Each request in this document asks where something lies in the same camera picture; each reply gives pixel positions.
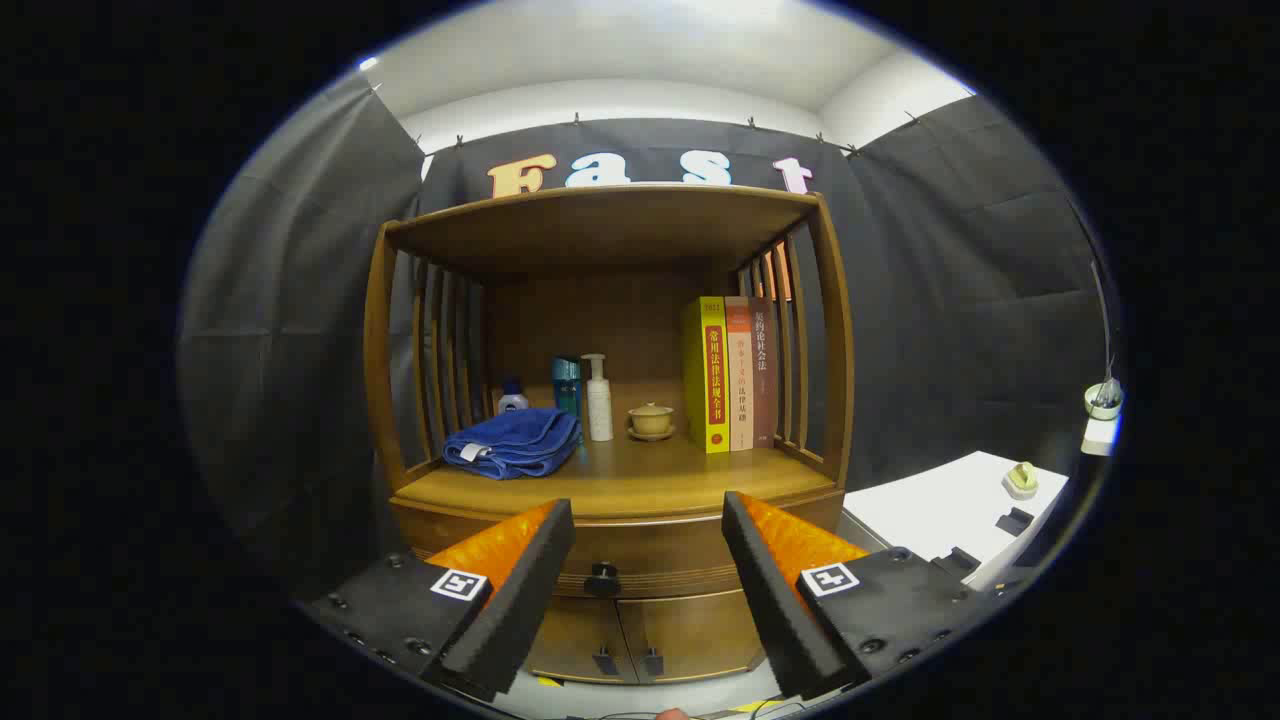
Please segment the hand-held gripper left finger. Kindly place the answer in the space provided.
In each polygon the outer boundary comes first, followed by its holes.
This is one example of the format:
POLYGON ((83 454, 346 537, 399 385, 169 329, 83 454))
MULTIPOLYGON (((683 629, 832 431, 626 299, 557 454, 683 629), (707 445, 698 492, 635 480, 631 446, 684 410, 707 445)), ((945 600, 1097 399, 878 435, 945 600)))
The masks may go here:
POLYGON ((390 553, 307 610, 392 670, 489 702, 526 661, 573 538, 556 498, 429 559, 390 553))

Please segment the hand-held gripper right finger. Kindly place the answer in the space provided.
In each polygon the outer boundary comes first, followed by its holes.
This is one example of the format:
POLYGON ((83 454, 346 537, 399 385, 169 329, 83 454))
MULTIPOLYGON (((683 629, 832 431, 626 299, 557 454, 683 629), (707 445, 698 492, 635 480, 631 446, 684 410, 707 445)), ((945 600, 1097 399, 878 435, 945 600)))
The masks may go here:
POLYGON ((724 495, 721 528, 786 696, 814 700, 896 673, 998 601, 908 548, 861 550, 739 491, 724 495))

